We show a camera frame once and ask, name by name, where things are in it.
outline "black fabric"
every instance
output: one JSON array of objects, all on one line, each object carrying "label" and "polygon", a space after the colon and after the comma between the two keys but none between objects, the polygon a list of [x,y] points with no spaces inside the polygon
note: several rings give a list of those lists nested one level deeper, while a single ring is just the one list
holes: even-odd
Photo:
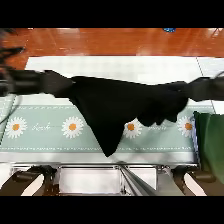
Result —
[{"label": "black fabric", "polygon": [[[45,72],[50,73],[49,77],[60,75],[54,71]],[[155,122],[160,125],[165,119],[176,122],[177,114],[185,108],[188,98],[224,100],[223,77],[202,77],[189,84],[174,82],[154,86],[82,76],[69,80],[72,85],[65,82],[63,88],[60,83],[60,91],[56,86],[56,92],[46,89],[45,93],[69,98],[77,106],[107,157],[116,151],[125,123],[136,117],[145,126]]]}]

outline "white flower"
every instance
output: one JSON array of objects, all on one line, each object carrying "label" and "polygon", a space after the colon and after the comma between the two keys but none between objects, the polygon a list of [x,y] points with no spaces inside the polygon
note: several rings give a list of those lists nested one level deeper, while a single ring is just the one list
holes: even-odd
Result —
[{"label": "white flower", "polygon": [[179,119],[177,127],[179,127],[178,130],[182,132],[182,135],[189,138],[192,137],[193,125],[190,121],[190,117],[185,116]]},{"label": "white flower", "polygon": [[8,138],[17,138],[27,129],[26,121],[22,117],[14,117],[8,122],[5,132]]},{"label": "white flower", "polygon": [[63,135],[66,136],[66,138],[75,138],[76,136],[79,136],[82,134],[83,130],[83,122],[78,117],[69,117],[66,119],[65,122],[63,122],[62,125],[62,131],[64,132]]},{"label": "white flower", "polygon": [[141,123],[137,120],[134,119],[131,122],[128,122],[124,125],[124,135],[126,138],[135,138],[136,136],[139,136],[141,134]]}]

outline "blue object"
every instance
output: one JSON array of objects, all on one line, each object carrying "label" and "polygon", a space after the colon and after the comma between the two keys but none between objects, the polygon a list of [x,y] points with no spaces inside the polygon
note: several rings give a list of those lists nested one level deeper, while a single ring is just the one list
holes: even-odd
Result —
[{"label": "blue object", "polygon": [[163,28],[163,30],[172,33],[176,31],[176,28]]}]

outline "green bag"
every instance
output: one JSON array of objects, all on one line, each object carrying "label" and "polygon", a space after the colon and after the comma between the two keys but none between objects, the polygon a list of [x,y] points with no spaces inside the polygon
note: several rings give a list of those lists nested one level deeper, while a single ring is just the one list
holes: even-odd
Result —
[{"label": "green bag", "polygon": [[194,112],[200,166],[224,184],[224,115]]}]

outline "red-brown floor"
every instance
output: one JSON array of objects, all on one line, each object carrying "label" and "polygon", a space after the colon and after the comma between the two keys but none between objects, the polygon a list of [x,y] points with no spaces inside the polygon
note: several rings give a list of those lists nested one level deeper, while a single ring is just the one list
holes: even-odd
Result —
[{"label": "red-brown floor", "polygon": [[26,51],[7,63],[24,69],[30,56],[160,55],[224,57],[224,29],[177,28],[17,28],[7,34],[5,47],[24,46]]}]

